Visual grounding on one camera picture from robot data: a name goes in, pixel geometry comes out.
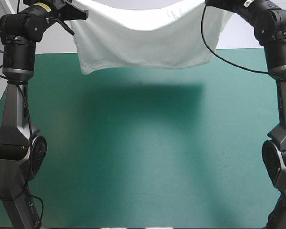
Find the cloth fold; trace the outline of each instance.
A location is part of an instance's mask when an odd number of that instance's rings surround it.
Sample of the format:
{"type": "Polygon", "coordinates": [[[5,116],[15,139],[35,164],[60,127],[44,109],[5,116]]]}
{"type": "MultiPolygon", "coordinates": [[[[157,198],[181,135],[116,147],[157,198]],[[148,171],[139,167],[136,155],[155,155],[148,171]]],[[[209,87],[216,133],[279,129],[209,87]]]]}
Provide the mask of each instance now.
{"type": "MultiPolygon", "coordinates": [[[[204,0],[182,0],[155,10],[121,10],[92,0],[74,0],[89,10],[86,21],[71,21],[83,74],[112,67],[181,69],[205,64],[200,24],[204,0]]],[[[216,48],[231,13],[209,7],[204,34],[216,48]]]]}

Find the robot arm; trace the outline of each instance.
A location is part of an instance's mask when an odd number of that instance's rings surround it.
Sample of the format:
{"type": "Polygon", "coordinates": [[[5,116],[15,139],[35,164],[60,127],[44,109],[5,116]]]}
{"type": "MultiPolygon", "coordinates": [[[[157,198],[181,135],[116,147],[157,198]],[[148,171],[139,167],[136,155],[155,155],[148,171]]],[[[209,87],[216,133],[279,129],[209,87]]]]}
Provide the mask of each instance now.
{"type": "Polygon", "coordinates": [[[282,193],[267,229],[286,229],[286,10],[269,0],[205,3],[240,15],[253,26],[256,39],[265,49],[268,72],[277,84],[280,124],[268,134],[271,140],[264,143],[262,157],[274,187],[282,193]]]}
{"type": "Polygon", "coordinates": [[[2,72],[8,79],[0,127],[0,199],[16,229],[44,229],[28,182],[33,180],[47,150],[44,137],[31,125],[28,110],[28,80],[34,75],[36,42],[58,22],[74,35],[66,20],[85,20],[86,10],[71,0],[24,0],[28,8],[0,19],[4,44],[2,72]]]}

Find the fabric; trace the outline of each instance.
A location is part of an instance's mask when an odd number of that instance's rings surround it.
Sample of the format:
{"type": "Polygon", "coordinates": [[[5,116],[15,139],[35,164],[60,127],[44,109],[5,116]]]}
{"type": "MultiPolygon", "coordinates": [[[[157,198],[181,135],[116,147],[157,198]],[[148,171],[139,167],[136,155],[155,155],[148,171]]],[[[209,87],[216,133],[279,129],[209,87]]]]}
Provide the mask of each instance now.
{"type": "MultiPolygon", "coordinates": [[[[74,0],[89,10],[86,21],[71,21],[83,74],[112,67],[180,69],[211,61],[200,24],[204,0],[182,0],[155,10],[121,10],[92,0],[74,0]]],[[[204,34],[216,48],[231,13],[207,8],[204,34]]]]}

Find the wire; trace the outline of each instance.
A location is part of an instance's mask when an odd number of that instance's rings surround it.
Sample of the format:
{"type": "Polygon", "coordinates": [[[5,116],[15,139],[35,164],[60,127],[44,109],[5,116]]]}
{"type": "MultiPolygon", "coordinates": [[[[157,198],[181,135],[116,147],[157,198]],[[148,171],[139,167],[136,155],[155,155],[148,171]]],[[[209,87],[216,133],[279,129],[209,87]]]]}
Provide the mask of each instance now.
{"type": "Polygon", "coordinates": [[[19,6],[20,6],[20,0],[18,0],[18,4],[17,4],[17,14],[19,13],[19,6]]]}
{"type": "Polygon", "coordinates": [[[240,68],[240,69],[243,69],[243,70],[246,70],[246,71],[249,71],[249,72],[252,72],[252,73],[259,73],[259,74],[271,74],[271,75],[276,75],[278,76],[279,78],[281,78],[281,80],[284,80],[286,81],[286,77],[283,76],[283,75],[280,75],[280,74],[277,74],[277,73],[271,73],[271,72],[264,72],[264,71],[258,71],[258,70],[253,70],[253,69],[250,69],[250,68],[246,68],[246,67],[243,67],[241,65],[238,65],[236,63],[233,63],[231,61],[228,61],[226,60],[225,58],[221,57],[220,55],[218,55],[217,53],[215,53],[211,48],[210,46],[207,44],[206,40],[205,40],[205,37],[204,37],[204,17],[205,17],[205,11],[206,11],[206,8],[207,8],[207,5],[205,5],[204,7],[204,11],[203,11],[203,14],[202,14],[202,18],[201,18],[201,36],[202,36],[202,40],[204,42],[204,45],[208,48],[208,50],[214,55],[216,56],[217,58],[219,58],[220,60],[230,64],[230,65],[233,65],[234,67],[237,67],[237,68],[240,68]]]}

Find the white cloth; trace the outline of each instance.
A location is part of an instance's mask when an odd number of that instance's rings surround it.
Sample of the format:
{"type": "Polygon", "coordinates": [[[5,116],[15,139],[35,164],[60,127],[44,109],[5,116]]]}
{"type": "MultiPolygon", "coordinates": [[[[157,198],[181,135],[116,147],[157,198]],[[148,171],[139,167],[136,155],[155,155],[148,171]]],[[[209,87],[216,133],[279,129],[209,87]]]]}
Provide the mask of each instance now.
{"type": "MultiPolygon", "coordinates": [[[[209,62],[200,24],[204,0],[182,0],[156,10],[121,10],[92,0],[74,0],[89,10],[71,21],[83,74],[111,67],[180,69],[209,62]]],[[[231,13],[207,8],[204,34],[215,49],[231,13]]]]}

